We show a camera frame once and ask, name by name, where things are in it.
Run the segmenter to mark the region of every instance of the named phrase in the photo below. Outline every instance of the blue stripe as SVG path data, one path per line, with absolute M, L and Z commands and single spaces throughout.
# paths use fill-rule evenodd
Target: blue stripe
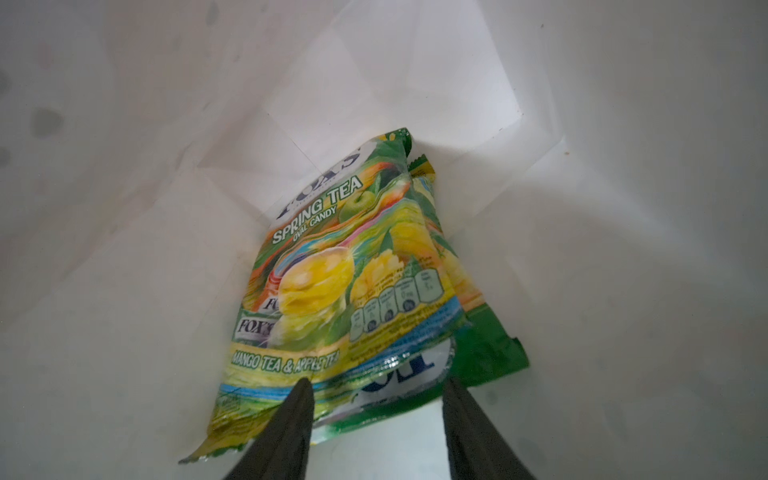
M 332 379 L 326 380 L 325 382 L 314 383 L 312 387 L 316 391 L 323 390 L 329 386 L 343 383 L 346 379 L 358 376 L 367 370 L 378 369 L 379 371 L 382 371 L 388 369 L 389 366 L 398 362 L 404 356 L 410 356 L 414 353 L 421 352 L 427 346 L 431 346 L 434 338 L 436 338 L 440 332 L 448 328 L 462 311 L 462 305 L 459 303 L 458 298 L 455 296 L 452 297 L 436 312 L 430 315 L 429 318 L 425 319 L 413 330 L 397 339 L 397 341 L 387 347 L 379 355 L 353 369 L 340 373 Z M 238 396 L 279 402 L 288 396 L 292 388 L 293 387 L 257 387 L 247 389 L 222 383 L 219 387 L 219 396 L 236 393 Z

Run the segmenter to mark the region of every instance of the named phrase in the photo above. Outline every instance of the mango illustration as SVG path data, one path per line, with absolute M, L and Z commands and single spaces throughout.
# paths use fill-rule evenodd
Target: mango illustration
M 435 256 L 435 244 L 426 227 L 421 223 L 400 221 L 389 229 L 395 252 L 402 257 L 416 258 Z
M 376 298 L 381 292 L 397 283 L 402 278 L 405 264 L 391 250 L 387 249 L 372 258 L 363 267 L 349 293 L 349 301 L 357 308 L 362 308 L 368 300 Z
M 345 293 L 354 274 L 352 251 L 346 247 L 321 250 L 290 267 L 277 290 L 283 316 L 272 328 L 269 347 L 308 348 L 301 340 L 327 327 L 346 308 Z
M 464 311 L 468 312 L 485 303 L 482 293 L 472 282 L 472 278 L 464 270 L 462 263 L 458 261 L 456 255 L 445 248 L 438 247 L 438 249 L 442 255 L 442 264 L 445 266 L 448 278 L 453 284 L 453 290 L 456 292 L 458 301 L 461 303 Z

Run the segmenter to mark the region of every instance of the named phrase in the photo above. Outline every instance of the green candy bag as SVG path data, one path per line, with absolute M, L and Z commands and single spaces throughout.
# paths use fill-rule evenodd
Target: green candy bag
M 351 402 L 318 420 L 313 443 L 417 409 L 442 396 L 442 382 L 448 376 L 458 377 L 467 387 L 477 386 L 529 365 L 522 345 L 504 331 L 445 239 L 435 211 L 435 171 L 425 155 L 409 165 L 409 173 L 432 242 L 471 325 L 397 370 L 381 375 L 363 387 Z

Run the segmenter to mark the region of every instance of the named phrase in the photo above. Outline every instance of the plastic wrapper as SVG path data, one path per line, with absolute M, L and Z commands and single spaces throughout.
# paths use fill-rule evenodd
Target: plastic wrapper
M 506 334 L 443 235 L 435 212 L 432 165 L 422 155 L 411 162 L 409 171 L 430 237 L 470 325 L 453 339 L 381 375 L 360 389 L 352 401 L 316 422 L 315 443 L 431 402 L 442 395 L 442 381 L 449 375 L 457 376 L 465 386 L 477 386 L 528 367 L 522 345 Z
M 406 129 L 366 142 L 273 219 L 207 438 L 182 462 L 243 448 L 302 377 L 318 419 L 468 325 L 410 149 Z

